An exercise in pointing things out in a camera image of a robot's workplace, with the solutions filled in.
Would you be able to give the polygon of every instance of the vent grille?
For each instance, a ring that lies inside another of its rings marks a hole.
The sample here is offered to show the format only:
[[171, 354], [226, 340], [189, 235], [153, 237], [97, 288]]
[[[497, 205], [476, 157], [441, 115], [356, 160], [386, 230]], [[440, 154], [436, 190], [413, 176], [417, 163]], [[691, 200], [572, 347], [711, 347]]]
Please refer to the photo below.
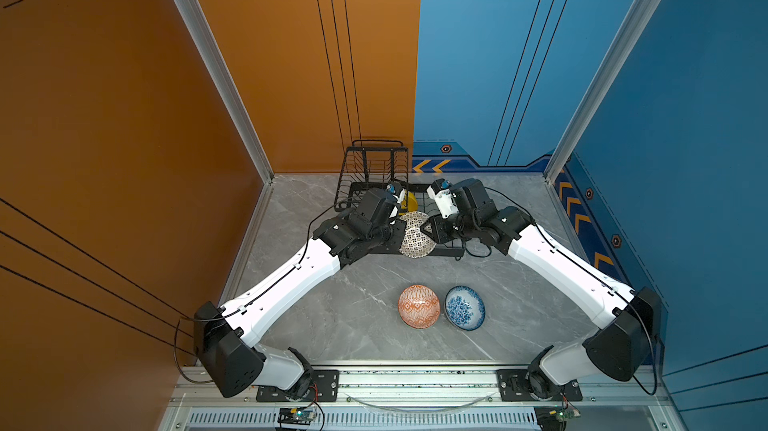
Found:
[[273, 428], [276, 419], [277, 413], [273, 409], [269, 409], [268, 411], [243, 411], [232, 408], [204, 408], [193, 411], [190, 414], [187, 424], [190, 427], [206, 427], [204, 425], [229, 425], [218, 427], [241, 427], [237, 425], [243, 425], [242, 427]]
[[[242, 408], [194, 408], [187, 426], [190, 429], [274, 429], [277, 407], [262, 410]], [[323, 430], [344, 431], [371, 428], [390, 429], [540, 429], [532, 407], [510, 410], [484, 408], [460, 413], [373, 413], [359, 407], [325, 409]], [[322, 417], [309, 429], [318, 429]]]

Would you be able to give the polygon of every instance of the orange patterned bowl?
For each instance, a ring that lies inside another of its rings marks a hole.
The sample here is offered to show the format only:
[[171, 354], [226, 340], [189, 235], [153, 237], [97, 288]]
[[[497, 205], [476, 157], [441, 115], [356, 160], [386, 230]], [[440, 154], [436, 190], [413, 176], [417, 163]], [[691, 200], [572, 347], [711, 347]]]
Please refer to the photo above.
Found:
[[407, 325], [423, 330], [440, 317], [440, 301], [434, 291], [417, 284], [402, 292], [397, 302], [397, 310]]

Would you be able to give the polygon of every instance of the yellow object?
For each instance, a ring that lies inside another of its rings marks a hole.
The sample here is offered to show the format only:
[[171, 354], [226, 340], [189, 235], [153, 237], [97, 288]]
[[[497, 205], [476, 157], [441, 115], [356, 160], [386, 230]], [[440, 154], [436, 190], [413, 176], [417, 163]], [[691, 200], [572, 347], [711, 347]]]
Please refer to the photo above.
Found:
[[402, 200], [402, 206], [400, 207], [403, 209], [400, 214], [418, 211], [418, 201], [416, 200], [416, 196], [414, 196], [411, 191], [408, 191], [408, 196], [406, 196], [406, 199]]

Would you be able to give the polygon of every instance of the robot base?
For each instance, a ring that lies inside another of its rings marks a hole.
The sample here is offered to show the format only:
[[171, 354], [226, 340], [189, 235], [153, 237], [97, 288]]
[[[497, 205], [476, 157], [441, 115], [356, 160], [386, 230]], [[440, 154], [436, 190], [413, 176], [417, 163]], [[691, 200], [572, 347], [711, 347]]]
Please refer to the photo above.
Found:
[[[533, 395], [527, 375], [527, 369], [498, 369], [496, 371], [498, 391], [502, 395], [502, 401], [545, 401]], [[576, 402], [582, 400], [581, 390], [576, 379], [566, 384], [564, 389], [565, 398], [568, 401]], [[549, 401], [559, 403], [560, 399], [560, 396], [557, 395]]]
[[[314, 386], [317, 385], [317, 402], [332, 403], [336, 401], [337, 390], [339, 388], [339, 371], [336, 369], [313, 369], [312, 385], [303, 401], [315, 398]], [[259, 403], [292, 403], [295, 399], [289, 398], [282, 390], [272, 386], [259, 387], [259, 393], [256, 395], [256, 401]]]

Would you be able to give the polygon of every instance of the patterned plate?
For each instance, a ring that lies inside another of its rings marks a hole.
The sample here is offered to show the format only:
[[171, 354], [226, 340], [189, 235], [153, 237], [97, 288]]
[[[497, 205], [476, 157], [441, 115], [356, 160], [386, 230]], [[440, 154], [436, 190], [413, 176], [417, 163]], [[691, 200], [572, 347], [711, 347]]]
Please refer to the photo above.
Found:
[[427, 286], [410, 286], [400, 294], [397, 302], [400, 317], [418, 330], [430, 327], [440, 317], [440, 300]]
[[456, 286], [446, 294], [446, 315], [456, 327], [476, 330], [485, 320], [485, 304], [471, 287]]
[[435, 241], [422, 233], [421, 225], [427, 222], [429, 216], [413, 211], [400, 216], [406, 222], [406, 235], [402, 238], [400, 253], [408, 257], [424, 257], [435, 249]]

